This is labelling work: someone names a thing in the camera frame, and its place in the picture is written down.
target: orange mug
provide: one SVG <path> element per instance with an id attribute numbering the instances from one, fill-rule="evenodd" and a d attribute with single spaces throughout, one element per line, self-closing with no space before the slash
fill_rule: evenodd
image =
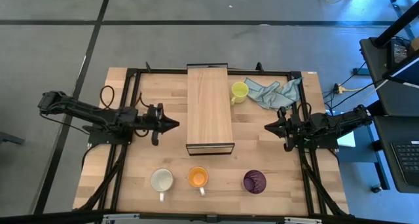
<path id="1" fill-rule="evenodd" d="M 199 188 L 201 196 L 205 195 L 204 185 L 208 181 L 208 172 L 205 168 L 194 167 L 189 171 L 188 175 L 189 184 L 193 187 Z"/>

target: towel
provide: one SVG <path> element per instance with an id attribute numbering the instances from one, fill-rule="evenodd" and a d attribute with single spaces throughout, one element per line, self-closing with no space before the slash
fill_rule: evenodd
<path id="1" fill-rule="evenodd" d="M 264 109 L 278 110 L 281 106 L 287 109 L 300 100 L 299 87 L 302 77 L 291 80 L 279 89 L 280 83 L 275 81 L 269 86 L 262 86 L 249 78 L 244 83 L 249 87 L 249 98 L 256 101 Z"/>

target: yellow mug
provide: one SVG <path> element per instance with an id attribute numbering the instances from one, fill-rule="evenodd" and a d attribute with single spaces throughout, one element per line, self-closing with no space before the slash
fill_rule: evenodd
<path id="1" fill-rule="evenodd" d="M 231 87 L 231 92 L 233 93 L 231 104 L 234 105 L 234 103 L 242 103 L 249 93 L 249 87 L 247 87 L 245 83 L 237 82 Z"/>

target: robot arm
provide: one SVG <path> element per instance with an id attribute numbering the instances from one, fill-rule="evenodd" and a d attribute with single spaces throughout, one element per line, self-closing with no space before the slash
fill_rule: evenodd
<path id="1" fill-rule="evenodd" d="M 108 138 L 110 136 L 110 138 L 118 139 L 132 135 L 134 130 L 152 130 L 153 145 L 158 145 L 159 133 L 163 134 L 179 126 L 179 122 L 164 115 L 161 103 L 157 107 L 148 106 L 147 112 L 138 116 L 138 110 L 135 107 L 101 109 L 66 96 L 64 92 L 50 91 L 43 94 L 38 108 L 42 115 L 65 113 L 92 122 L 93 126 L 83 126 L 91 135 L 102 134 Z"/>
<path id="2" fill-rule="evenodd" d="M 339 137 L 352 132 L 359 126 L 369 125 L 373 121 L 363 105 L 335 116 L 314 113 L 306 122 L 302 122 L 297 114 L 286 119 L 285 114 L 285 108 L 281 107 L 278 111 L 279 119 L 265 125 L 264 128 L 280 138 L 285 138 L 286 151 L 291 151 L 300 142 L 305 148 L 337 149 Z"/>

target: wooden table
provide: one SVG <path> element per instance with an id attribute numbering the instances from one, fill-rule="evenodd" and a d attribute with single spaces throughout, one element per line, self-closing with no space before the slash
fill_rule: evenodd
<path id="1" fill-rule="evenodd" d="M 119 105 L 126 68 L 109 69 L 105 84 L 115 88 L 112 108 Z M 318 75 L 302 72 L 306 100 L 312 113 L 325 112 Z M 281 85 L 286 77 L 229 75 L 228 84 L 246 77 L 268 86 L 274 81 Z M 160 136 L 159 146 L 146 138 L 134 136 L 128 147 L 117 210 L 120 212 L 156 212 L 182 214 L 230 215 L 308 215 L 302 182 L 299 155 L 283 150 L 284 140 L 266 131 L 263 126 L 277 120 L 274 110 L 265 110 L 246 99 L 232 106 L 231 120 L 236 146 L 231 155 L 190 157 L 187 141 L 187 74 L 141 74 L 139 90 L 146 104 L 164 104 L 165 114 L 180 122 L 180 126 Z M 104 101 L 109 103 L 110 93 Z M 140 113 L 146 108 L 138 105 Z M 74 208 L 83 205 L 101 183 L 109 154 L 109 145 L 101 145 L 87 155 L 82 170 Z M 321 181 L 334 201 L 348 211 L 346 197 L 336 158 L 328 150 L 317 150 Z M 208 170 L 207 195 L 187 181 L 188 171 L 194 166 Z M 160 202 L 150 184 L 151 174 L 158 168 L 169 169 L 175 178 L 166 200 Z M 267 180 L 265 191 L 253 195 L 244 191 L 241 181 L 249 170 L 260 170 Z M 108 189 L 105 207 L 110 206 L 113 184 Z M 314 208 L 319 212 L 316 189 L 312 185 Z"/>

